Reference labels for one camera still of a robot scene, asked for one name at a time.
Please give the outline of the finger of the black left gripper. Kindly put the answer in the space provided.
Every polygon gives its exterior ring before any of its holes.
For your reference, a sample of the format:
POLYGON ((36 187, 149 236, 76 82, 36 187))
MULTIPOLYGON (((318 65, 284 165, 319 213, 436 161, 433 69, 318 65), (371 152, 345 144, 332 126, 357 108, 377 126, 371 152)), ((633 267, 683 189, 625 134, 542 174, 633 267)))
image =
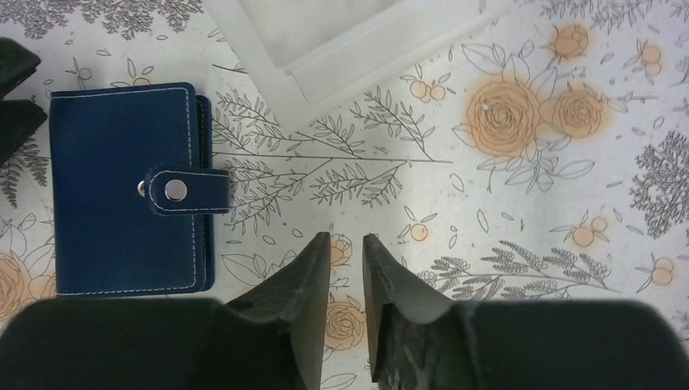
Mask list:
POLYGON ((31 100, 1 101, 1 164, 46 121, 47 114, 31 100))
POLYGON ((1 98, 33 75, 40 58, 9 37, 1 37, 1 98))

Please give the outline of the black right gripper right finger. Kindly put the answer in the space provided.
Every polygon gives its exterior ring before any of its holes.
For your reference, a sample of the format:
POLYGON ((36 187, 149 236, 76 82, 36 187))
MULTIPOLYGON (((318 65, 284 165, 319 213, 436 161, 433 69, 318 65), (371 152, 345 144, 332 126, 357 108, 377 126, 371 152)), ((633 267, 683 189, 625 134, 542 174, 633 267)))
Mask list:
POLYGON ((685 389, 671 326, 635 301, 454 301, 369 234, 362 274, 381 389, 685 389))

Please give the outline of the white plastic card box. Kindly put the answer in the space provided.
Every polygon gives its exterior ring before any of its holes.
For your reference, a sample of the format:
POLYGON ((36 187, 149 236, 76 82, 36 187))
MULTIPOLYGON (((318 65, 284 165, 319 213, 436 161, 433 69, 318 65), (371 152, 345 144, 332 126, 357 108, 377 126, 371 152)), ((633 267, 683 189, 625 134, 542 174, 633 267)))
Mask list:
POLYGON ((516 10, 511 1, 206 1, 204 7, 289 130, 516 10))

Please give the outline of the blue leather card holder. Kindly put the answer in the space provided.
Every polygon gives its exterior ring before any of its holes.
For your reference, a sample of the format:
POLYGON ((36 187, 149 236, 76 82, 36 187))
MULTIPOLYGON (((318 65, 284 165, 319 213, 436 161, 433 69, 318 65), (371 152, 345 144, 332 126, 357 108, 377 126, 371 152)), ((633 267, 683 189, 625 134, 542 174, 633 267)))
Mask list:
POLYGON ((206 97, 187 82, 54 92, 49 128, 59 297, 211 288, 231 180, 206 97))

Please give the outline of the floral tablecloth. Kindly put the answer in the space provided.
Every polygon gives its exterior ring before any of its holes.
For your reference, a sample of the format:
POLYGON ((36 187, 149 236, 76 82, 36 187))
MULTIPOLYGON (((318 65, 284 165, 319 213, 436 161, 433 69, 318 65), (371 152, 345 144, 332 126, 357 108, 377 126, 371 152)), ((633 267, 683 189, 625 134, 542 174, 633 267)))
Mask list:
POLYGON ((635 207, 648 145, 688 148, 685 1, 528 1, 526 12, 451 45, 295 133, 280 129, 198 1, 4 1, 1 32, 43 59, 24 96, 185 79, 214 98, 216 161, 240 209, 221 218, 219 281, 248 292, 306 237, 331 233, 326 385, 371 386, 354 274, 367 232, 459 299, 629 297, 688 342, 687 222, 659 234, 635 207), (532 160, 486 154, 466 110, 494 99, 485 67, 522 55, 553 70, 549 108, 569 133, 532 160))

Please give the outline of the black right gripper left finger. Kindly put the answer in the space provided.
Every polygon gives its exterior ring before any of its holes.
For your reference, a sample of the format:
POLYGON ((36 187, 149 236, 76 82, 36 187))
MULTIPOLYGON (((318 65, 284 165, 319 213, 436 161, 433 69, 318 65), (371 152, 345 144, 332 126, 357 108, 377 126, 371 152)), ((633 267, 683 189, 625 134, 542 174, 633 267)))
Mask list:
POLYGON ((49 299, 1 337, 4 389, 317 389, 330 236, 222 303, 209 298, 49 299))

